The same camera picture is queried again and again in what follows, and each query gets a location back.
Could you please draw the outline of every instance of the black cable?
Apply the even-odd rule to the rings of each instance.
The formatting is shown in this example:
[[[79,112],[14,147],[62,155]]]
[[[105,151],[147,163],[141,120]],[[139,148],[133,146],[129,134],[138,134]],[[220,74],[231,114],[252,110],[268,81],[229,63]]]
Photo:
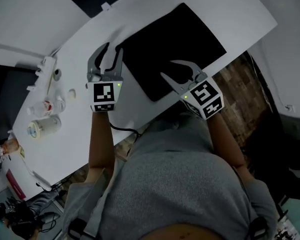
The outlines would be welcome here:
[[[74,174],[75,174],[74,172],[71,173],[71,174],[64,180],[64,182],[61,182],[61,181],[60,181],[59,183],[57,183],[57,184],[56,184],[57,186],[55,186],[54,188],[52,188],[51,191],[57,190],[57,189],[60,188],[63,184],[67,183],[67,182],[70,180],[70,178],[71,178]]]
[[[16,202],[16,203],[18,203],[18,204],[22,203],[21,201],[17,200],[14,196],[11,196],[10,198],[8,197],[7,199],[8,199],[8,201],[9,201],[10,203],[11,203],[10,200],[13,200],[14,202]]]
[[[118,131],[132,132],[132,133],[136,134],[134,143],[135,143],[135,142],[137,141],[137,139],[141,136],[141,134],[140,134],[137,130],[135,130],[135,129],[131,129],[131,128],[119,128],[119,127],[116,127],[116,126],[112,125],[112,123],[110,123],[110,126],[111,126],[111,128],[113,128],[113,129],[115,129],[115,130],[118,130]],[[128,150],[128,152],[126,153],[126,156],[129,155],[130,150],[131,150],[131,148],[130,148],[130,149]]]
[[[57,225],[57,222],[56,222],[56,220],[55,220],[55,215],[53,214],[50,228],[47,228],[47,229],[44,229],[44,230],[40,230],[40,232],[41,232],[41,233],[47,233],[47,232],[49,232],[50,230],[52,230],[56,225]]]
[[[50,201],[49,205],[44,207],[40,212],[39,215],[42,213],[43,210],[47,209],[52,203],[54,202],[54,200]]]
[[[43,191],[46,191],[46,190],[45,190],[42,186],[40,186],[37,182],[35,183],[35,185],[36,185],[37,187],[42,188]]]
[[[33,208],[31,208],[31,207],[28,207],[28,208],[34,212],[34,214],[35,214],[36,217],[39,216],[39,214],[35,211],[35,209],[33,209]]]
[[[135,130],[135,129],[131,129],[131,128],[119,128],[114,126],[112,123],[110,123],[111,128],[118,130],[118,131],[123,131],[123,132],[133,132],[134,134],[136,134],[136,138],[139,138],[141,136],[141,134]]]

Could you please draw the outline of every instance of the plastic cup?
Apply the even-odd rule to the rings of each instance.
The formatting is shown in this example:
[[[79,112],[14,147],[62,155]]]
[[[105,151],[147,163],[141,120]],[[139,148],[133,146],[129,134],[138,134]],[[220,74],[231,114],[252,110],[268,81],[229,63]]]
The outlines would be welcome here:
[[[61,128],[61,121],[58,117],[49,117],[42,120],[30,122],[27,132],[33,139],[40,139],[48,134],[56,133]]]

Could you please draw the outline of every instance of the wooden floor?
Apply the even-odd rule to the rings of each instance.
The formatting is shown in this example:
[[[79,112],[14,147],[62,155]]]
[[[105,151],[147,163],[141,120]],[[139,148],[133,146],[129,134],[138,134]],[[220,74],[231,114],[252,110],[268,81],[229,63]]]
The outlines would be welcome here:
[[[244,55],[239,56],[223,68],[213,76],[213,79],[221,89],[224,98],[224,109],[221,111],[221,115],[232,135],[243,148],[265,115],[271,112],[261,84]],[[116,155],[125,157],[134,138],[132,135],[118,143],[114,147]],[[68,190],[72,183],[83,182],[87,172],[88,165],[78,169],[63,185],[64,189]],[[63,207],[66,198],[67,195],[59,201]]]

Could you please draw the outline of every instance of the person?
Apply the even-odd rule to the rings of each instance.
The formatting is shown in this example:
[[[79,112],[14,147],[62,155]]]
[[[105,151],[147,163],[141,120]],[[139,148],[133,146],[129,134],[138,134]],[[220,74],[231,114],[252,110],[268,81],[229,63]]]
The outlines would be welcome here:
[[[107,112],[93,113],[89,171],[72,184],[63,233],[73,239],[273,239],[277,210],[247,169],[220,113],[162,116],[115,158]],[[105,186],[95,191],[98,182]]]
[[[9,198],[0,203],[0,221],[13,231],[17,236],[25,240],[35,240],[45,223],[53,223],[60,215],[55,212],[46,212],[42,215],[44,207],[56,198],[62,197],[65,190],[56,188],[52,191],[43,191],[28,201],[18,201]]]

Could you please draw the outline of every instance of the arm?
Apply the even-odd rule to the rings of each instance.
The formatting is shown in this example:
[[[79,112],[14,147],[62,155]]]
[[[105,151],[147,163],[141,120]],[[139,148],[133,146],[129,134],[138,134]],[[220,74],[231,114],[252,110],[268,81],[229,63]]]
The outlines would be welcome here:
[[[206,122],[215,154],[223,158],[230,166],[235,168],[245,166],[244,155],[221,114],[216,113]]]
[[[250,174],[244,155],[221,114],[217,113],[210,117],[207,124],[216,155],[223,158],[230,166],[235,167],[244,184],[251,206],[258,216],[265,218],[269,228],[269,239],[273,239],[277,226],[277,210],[267,185],[260,180],[256,180]]]
[[[115,150],[107,112],[92,113],[89,149],[89,172],[86,183],[95,182],[103,169],[111,178],[114,171]]]

